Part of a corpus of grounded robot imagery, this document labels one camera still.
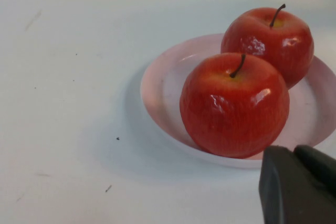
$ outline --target black object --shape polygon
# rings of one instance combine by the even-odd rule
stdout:
[[[306,145],[270,146],[259,194],[265,224],[336,224],[336,160]]]

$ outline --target fake apple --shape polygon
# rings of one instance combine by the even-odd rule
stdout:
[[[308,25],[279,9],[256,8],[241,14],[226,30],[221,52],[240,52],[267,60],[292,88],[308,72],[314,41]]]
[[[204,151],[246,158],[261,152],[282,131],[289,93],[281,74],[253,55],[224,53],[202,61],[186,78],[183,124]]]

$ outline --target white surface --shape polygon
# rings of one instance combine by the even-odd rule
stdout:
[[[0,223],[262,223],[259,171],[152,140],[139,85],[165,49],[282,3],[335,71],[336,0],[0,0]]]
[[[180,113],[185,79],[204,59],[219,54],[224,34],[203,35],[179,43],[152,61],[141,80],[145,113],[161,129],[161,135],[183,151],[215,164],[236,168],[261,168],[263,152],[246,159],[227,158],[204,152],[188,135]],[[329,155],[336,144],[336,76],[314,57],[306,76],[289,91],[290,110],[286,125],[272,145],[294,150],[307,144]]]

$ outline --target apple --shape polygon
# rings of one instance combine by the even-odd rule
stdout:
[[[180,96],[183,124],[204,151],[246,158],[270,145],[289,114],[286,83],[270,63],[223,53],[202,61]]]
[[[292,88],[308,72],[314,56],[309,26],[279,9],[256,8],[241,14],[226,30],[222,52],[240,52],[263,58],[282,74]]]

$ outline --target dark speck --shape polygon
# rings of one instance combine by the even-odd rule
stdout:
[[[112,185],[110,185],[106,190],[105,193],[107,193],[111,189]]]

